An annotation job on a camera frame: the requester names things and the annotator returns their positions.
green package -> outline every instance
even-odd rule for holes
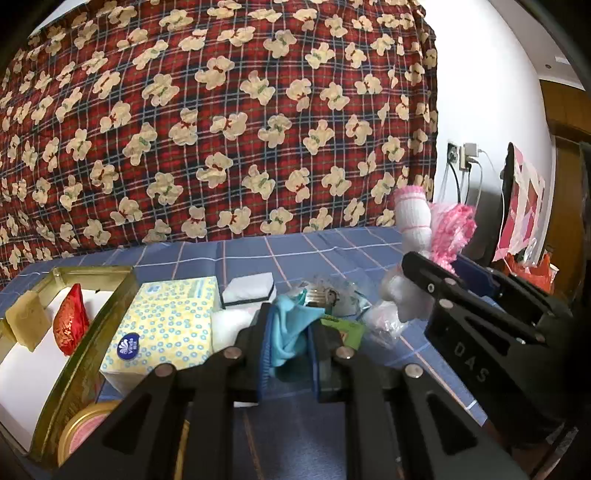
[[[331,315],[323,315],[320,318],[322,325],[332,327],[340,332],[343,345],[350,346],[355,350],[359,350],[361,345],[361,338],[365,332],[365,326],[361,323],[351,322],[349,320],[339,319]]]

black cable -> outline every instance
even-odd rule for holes
[[[470,193],[470,172],[472,171],[471,168],[468,169],[468,190],[466,191],[466,200],[464,200],[464,204],[468,205],[468,194]]]
[[[457,180],[457,173],[456,169],[453,168],[451,162],[447,162],[447,164],[452,168],[453,177],[456,179],[456,187],[457,187],[457,202],[461,203],[462,199],[460,198],[460,182]]]

red pouch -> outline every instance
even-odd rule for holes
[[[58,348],[70,356],[88,330],[89,322],[82,299],[82,288],[75,284],[53,319],[53,336]]]

blue towel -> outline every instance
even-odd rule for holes
[[[271,331],[271,366],[280,367],[290,358],[306,352],[303,332],[324,315],[324,309],[304,307],[287,295],[275,299],[275,315]]]

red bag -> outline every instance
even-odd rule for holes
[[[550,256],[548,254],[544,254],[540,264],[533,267],[522,267],[514,260],[511,254],[507,254],[505,262],[506,265],[503,265],[503,272],[506,275],[509,275],[510,269],[511,272],[544,290],[546,293],[553,293],[554,285],[552,284],[552,271],[550,268]]]
[[[89,322],[82,299],[82,288],[75,284],[53,319],[53,336],[58,348],[70,356],[88,330]]]

